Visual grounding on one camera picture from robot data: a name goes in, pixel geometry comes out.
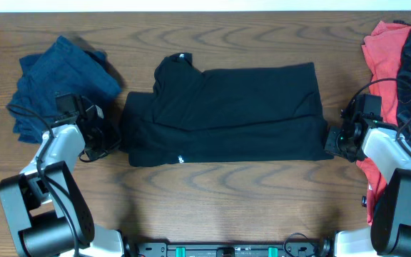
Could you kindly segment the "red t-shirt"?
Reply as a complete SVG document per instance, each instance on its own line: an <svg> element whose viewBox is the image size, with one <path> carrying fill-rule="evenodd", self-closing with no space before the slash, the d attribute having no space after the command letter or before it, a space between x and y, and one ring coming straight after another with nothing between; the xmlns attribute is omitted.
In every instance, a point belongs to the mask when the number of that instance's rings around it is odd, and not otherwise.
<svg viewBox="0 0 411 257"><path fill-rule="evenodd" d="M364 38L362 51L372 73L372 80L390 78L370 86L370 93L382 97L381 116L385 123L397 124L397 83L393 81L401 65L402 48L411 31L411 25L380 21L369 36ZM384 192L387 182L370 159L358 161L357 166L368 180L367 223L371 224L375 204Z"/></svg>

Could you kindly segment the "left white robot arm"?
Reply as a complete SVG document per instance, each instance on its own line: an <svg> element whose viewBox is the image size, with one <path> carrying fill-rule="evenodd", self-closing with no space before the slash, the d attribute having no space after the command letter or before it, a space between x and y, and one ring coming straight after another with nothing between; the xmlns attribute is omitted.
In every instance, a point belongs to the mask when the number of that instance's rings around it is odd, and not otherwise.
<svg viewBox="0 0 411 257"><path fill-rule="evenodd" d="M55 124L31 162L0 182L0 201L19 256L124 256L121 233L93 222L72 173L78 157L101 158L120 138L104 120Z"/></svg>

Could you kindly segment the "black t-shirt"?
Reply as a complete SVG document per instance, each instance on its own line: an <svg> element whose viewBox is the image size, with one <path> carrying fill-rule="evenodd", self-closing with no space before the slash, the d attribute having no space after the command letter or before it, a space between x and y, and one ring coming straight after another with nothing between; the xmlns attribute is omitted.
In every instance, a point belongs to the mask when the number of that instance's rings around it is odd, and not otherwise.
<svg viewBox="0 0 411 257"><path fill-rule="evenodd" d="M330 158L313 63L200 71L179 53L154 79L152 92L127 96L122 113L132 166Z"/></svg>

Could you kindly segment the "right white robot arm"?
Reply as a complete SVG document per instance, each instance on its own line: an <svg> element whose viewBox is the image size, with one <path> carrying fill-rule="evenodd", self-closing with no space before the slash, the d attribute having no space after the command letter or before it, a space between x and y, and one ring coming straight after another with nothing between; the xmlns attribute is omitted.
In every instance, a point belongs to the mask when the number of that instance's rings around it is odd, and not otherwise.
<svg viewBox="0 0 411 257"><path fill-rule="evenodd" d="M372 225L335 234L333 256L411 256L411 148L391 124L358 129L358 150L377 166L387 186Z"/></svg>

